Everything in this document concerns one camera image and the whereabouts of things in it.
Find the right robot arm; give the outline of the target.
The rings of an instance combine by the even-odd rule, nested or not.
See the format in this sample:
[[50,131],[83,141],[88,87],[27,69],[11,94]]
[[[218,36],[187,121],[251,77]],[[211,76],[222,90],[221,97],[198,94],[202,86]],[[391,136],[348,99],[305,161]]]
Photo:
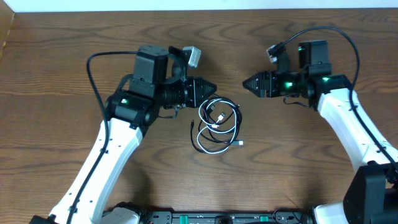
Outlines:
[[341,202],[313,207],[302,223],[397,223],[397,149],[361,106],[345,75],[334,75],[325,40],[298,45],[301,72],[290,70],[282,44],[267,49],[274,71],[259,72],[243,87],[260,98],[303,97],[342,143],[355,176]]

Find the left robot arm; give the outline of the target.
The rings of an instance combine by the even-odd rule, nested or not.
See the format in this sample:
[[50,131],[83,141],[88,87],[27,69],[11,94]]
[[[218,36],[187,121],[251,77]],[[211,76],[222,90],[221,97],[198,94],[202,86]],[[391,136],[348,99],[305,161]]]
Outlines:
[[47,218],[35,215],[31,223],[99,223],[123,167],[160,109],[197,108],[217,89],[188,76],[201,57],[194,46],[143,45],[133,54],[133,73],[122,77],[106,101],[97,99],[103,121],[76,179]]

